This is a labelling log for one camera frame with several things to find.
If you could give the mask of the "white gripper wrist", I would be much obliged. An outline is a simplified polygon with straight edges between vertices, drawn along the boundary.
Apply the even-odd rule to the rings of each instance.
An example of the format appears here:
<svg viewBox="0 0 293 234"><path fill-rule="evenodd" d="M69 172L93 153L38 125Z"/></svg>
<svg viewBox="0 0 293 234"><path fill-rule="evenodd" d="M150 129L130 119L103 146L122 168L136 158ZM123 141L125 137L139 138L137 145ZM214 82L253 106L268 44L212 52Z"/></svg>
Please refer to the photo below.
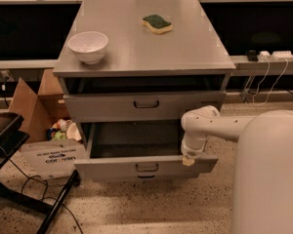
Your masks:
<svg viewBox="0 0 293 234"><path fill-rule="evenodd" d="M195 163L192 158L198 158L202 155L206 144L206 139L197 139L185 136L182 140L181 151L184 155L183 165L190 167Z"/></svg>

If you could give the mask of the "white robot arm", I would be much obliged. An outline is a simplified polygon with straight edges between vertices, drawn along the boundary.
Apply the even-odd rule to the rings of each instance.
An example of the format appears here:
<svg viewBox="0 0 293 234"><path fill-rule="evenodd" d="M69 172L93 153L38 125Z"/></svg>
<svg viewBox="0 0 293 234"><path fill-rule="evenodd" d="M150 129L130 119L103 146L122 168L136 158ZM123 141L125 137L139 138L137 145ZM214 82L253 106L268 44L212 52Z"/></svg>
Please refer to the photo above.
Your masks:
<svg viewBox="0 0 293 234"><path fill-rule="evenodd" d="M231 234L293 234L293 110L222 116L205 106L181 124L187 163L202 156L209 136L236 143Z"/></svg>

